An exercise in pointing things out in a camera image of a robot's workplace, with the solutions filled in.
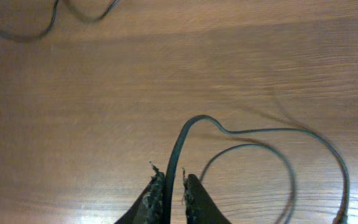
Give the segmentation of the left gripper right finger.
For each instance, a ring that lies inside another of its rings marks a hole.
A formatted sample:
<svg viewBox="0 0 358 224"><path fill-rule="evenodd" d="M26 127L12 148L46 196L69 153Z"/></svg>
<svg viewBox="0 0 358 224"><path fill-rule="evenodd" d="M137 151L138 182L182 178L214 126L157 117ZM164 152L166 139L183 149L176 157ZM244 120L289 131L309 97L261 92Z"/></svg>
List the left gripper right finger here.
<svg viewBox="0 0 358 224"><path fill-rule="evenodd" d="M183 185L187 224L231 224L195 174L186 175L184 170Z"/></svg>

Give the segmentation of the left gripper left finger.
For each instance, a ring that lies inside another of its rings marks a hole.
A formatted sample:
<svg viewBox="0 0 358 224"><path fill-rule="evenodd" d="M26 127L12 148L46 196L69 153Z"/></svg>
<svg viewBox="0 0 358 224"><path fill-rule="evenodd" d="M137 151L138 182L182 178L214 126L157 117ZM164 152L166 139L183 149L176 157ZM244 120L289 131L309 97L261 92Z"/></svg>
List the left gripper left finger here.
<svg viewBox="0 0 358 224"><path fill-rule="evenodd" d="M150 162L155 174L137 200L115 224L159 224L163 216L165 175Z"/></svg>

